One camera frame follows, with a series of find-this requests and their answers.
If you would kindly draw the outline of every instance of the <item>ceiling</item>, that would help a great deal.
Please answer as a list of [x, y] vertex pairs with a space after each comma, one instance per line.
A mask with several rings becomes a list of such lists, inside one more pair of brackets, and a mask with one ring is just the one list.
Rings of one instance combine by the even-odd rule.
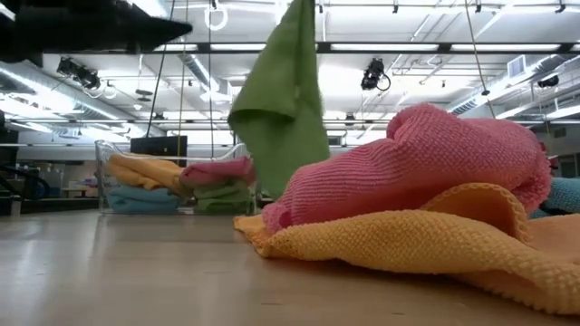
[[[140, 0], [134, 3], [150, 11], [150, 14], [157, 14], [154, 6], [151, 6], [156, 1]], [[392, 13], [393, 1], [319, 0], [317, 3], [323, 6], [323, 12], [317, 12], [315, 18], [317, 42], [471, 43], [463, 0], [399, 0], [395, 1], [399, 4], [397, 14]], [[564, 1], [566, 10], [560, 14], [555, 13], [559, 1], [482, 0], [483, 9], [480, 13], [475, 13], [476, 2], [471, 3], [470, 19], [478, 43], [580, 42], [580, 1]], [[284, 12], [287, 1], [218, 1], [218, 11], [227, 11], [227, 20], [221, 21], [222, 12], [210, 14], [212, 25], [223, 24], [223, 28], [216, 31], [211, 31], [205, 22], [208, 1], [166, 1], [165, 6], [168, 12], [175, 6], [173, 19], [185, 21], [187, 17], [187, 21], [194, 26], [193, 32], [181, 41], [263, 43], [276, 27], [277, 19]], [[244, 79], [251, 72], [257, 56], [254, 53], [197, 54], [197, 58], [212, 77], [229, 82], [231, 88], [228, 93], [232, 99], [235, 99], [243, 87]], [[217, 96], [213, 97], [213, 101], [203, 99], [202, 95], [206, 91], [175, 54], [144, 54], [141, 61], [139, 56], [122, 54], [45, 55], [42, 73], [68, 84], [82, 94], [77, 83], [62, 81], [62, 76], [56, 72], [62, 57], [71, 57], [77, 63], [98, 71], [103, 86], [97, 91], [87, 92], [97, 98], [96, 100], [126, 114], [124, 118], [150, 117], [152, 102], [138, 101], [140, 95], [135, 91], [155, 91], [160, 76], [155, 112], [163, 113], [168, 119], [178, 119], [180, 110], [182, 119], [204, 120], [211, 115], [214, 120], [222, 120], [222, 123], [214, 125], [215, 129], [227, 129], [223, 120], [227, 117], [231, 101], [224, 101]], [[386, 92], [361, 90], [363, 70], [375, 57], [383, 59], [388, 68], [387, 74], [391, 76], [391, 88]], [[344, 119], [346, 113], [354, 113], [356, 119], [388, 120], [397, 111], [425, 101], [448, 108], [451, 103], [467, 99], [470, 94], [479, 92], [482, 79], [493, 84], [495, 79], [506, 73], [508, 62], [516, 57], [515, 54], [480, 54], [479, 74], [476, 57], [472, 54], [318, 54], [318, 78], [323, 94], [324, 118]], [[541, 100], [542, 97], [549, 98], [564, 88], [574, 88], [579, 73], [575, 66], [574, 69], [561, 71], [558, 90], [536, 88], [532, 91], [534, 84], [530, 85], [529, 80], [526, 80], [515, 91], [490, 97], [494, 114]], [[575, 105], [575, 89], [566, 94], [564, 104], [572, 105], [570, 103]], [[531, 105], [529, 110], [508, 118], [534, 120], [537, 115], [541, 115], [537, 109], [537, 106]], [[328, 125], [327, 128], [344, 129], [344, 125], [337, 126]], [[158, 127], [161, 131], [166, 131], [179, 126], [165, 124]], [[371, 133], [365, 132], [368, 126], [357, 126], [353, 132], [358, 135], [354, 138], [360, 139], [360, 134], [370, 137], [357, 140], [359, 142], [382, 137], [384, 127], [384, 124], [378, 126]], [[181, 128], [210, 129], [211, 125], [183, 124]]]

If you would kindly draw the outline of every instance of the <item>yellow towel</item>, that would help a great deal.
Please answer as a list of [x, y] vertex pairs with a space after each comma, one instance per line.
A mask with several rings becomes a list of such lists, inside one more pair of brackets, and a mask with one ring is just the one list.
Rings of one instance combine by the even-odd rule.
[[499, 186], [466, 184], [421, 210], [292, 226], [274, 235], [261, 216], [237, 217], [234, 226], [264, 257], [450, 274], [536, 310], [580, 314], [580, 216], [528, 222], [524, 207]]
[[191, 190], [179, 183], [182, 168], [168, 160], [127, 158], [113, 154], [107, 162], [107, 169], [112, 176], [128, 186], [148, 190], [166, 187], [180, 197], [193, 196]]

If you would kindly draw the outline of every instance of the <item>duct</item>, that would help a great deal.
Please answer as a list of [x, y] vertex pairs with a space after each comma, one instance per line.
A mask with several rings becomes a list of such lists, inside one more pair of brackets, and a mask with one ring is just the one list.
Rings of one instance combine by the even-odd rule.
[[[133, 3], [150, 15], [171, 19], [165, 0], [133, 0]], [[186, 42], [184, 37], [180, 37], [179, 41], [182, 43]], [[231, 96], [231, 85], [229, 85], [229, 81], [211, 76], [208, 69], [203, 66], [197, 56], [194, 54], [179, 54], [178, 57], [198, 79], [204, 91], [213, 91]]]
[[[74, 87], [57, 81], [55, 78], [48, 76], [36, 67], [26, 62], [8, 64], [0, 62], [0, 72], [12, 80], [19, 83], [25, 84], [27, 87], [33, 89], [36, 93], [39, 91], [46, 91], [53, 96], [54, 100], [62, 103], [69, 104], [73, 106], [80, 105], [81, 107], [88, 109], [92, 112], [99, 113], [101, 116], [107, 119], [125, 119], [134, 120], [135, 117], [123, 112], [107, 103], [91, 98], [90, 96], [84, 94], [82, 91], [76, 90]], [[136, 126], [139, 129], [146, 130], [147, 127]], [[165, 136], [165, 132], [159, 128], [153, 128], [153, 134], [155, 136]]]
[[538, 56], [527, 56], [526, 72], [523, 76], [510, 78], [508, 72], [503, 72], [493, 80], [486, 82], [487, 89], [490, 91], [488, 97], [481, 95], [484, 91], [483, 85], [481, 85], [474, 89], [467, 98], [453, 101], [447, 106], [447, 112], [459, 115], [469, 110], [476, 109], [481, 105], [486, 104], [488, 100], [493, 101], [519, 89], [523, 84], [541, 80], [550, 72], [559, 68], [561, 69], [563, 66], [577, 58], [578, 57], [573, 55], [555, 54], [543, 58]]

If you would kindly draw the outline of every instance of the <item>pink knit cloth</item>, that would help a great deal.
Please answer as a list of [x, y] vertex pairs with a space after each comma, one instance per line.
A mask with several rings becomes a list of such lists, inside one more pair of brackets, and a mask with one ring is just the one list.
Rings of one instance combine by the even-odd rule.
[[247, 157], [229, 161], [194, 163], [183, 169], [179, 181], [186, 187], [218, 185], [229, 178], [238, 178], [251, 185], [256, 180], [254, 164]]
[[416, 209], [451, 187], [486, 182], [510, 190], [529, 213], [547, 197], [550, 167], [534, 134], [514, 122], [462, 120], [430, 104], [400, 112], [387, 138], [299, 168], [266, 206], [266, 227]]

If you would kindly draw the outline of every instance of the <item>transparent basket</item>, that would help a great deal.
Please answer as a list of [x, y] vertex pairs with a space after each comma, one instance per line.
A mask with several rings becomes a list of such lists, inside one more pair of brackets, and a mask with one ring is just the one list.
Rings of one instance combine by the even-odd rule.
[[[186, 161], [187, 165], [196, 163], [196, 162], [209, 162], [209, 161], [228, 161], [233, 158], [240, 158], [240, 157], [249, 157], [249, 154], [246, 149], [245, 144], [237, 144], [228, 150], [224, 155], [216, 158], [188, 158], [188, 157], [162, 157], [162, 156], [142, 156], [142, 155], [135, 155], [127, 152], [123, 152], [113, 143], [105, 140], [97, 140], [95, 141], [95, 148], [96, 148], [96, 159], [97, 159], [97, 187], [99, 190], [99, 211], [102, 214], [119, 214], [116, 213], [108, 201], [108, 195], [110, 192], [122, 186], [122, 183], [113, 175], [110, 174], [109, 170], [107, 169], [107, 165], [109, 159], [113, 154], [122, 155], [125, 158], [134, 158], [134, 159], [165, 159], [165, 160], [172, 160], [172, 161]], [[253, 215], [256, 213], [256, 185], [251, 185], [248, 187], [251, 200], [247, 204], [246, 212], [240, 212], [241, 214], [246, 215]], [[184, 204], [182, 204], [179, 209], [173, 213], [177, 215], [195, 215], [196, 213], [196, 201], [195, 198], [192, 197], [191, 200], [188, 200]]]

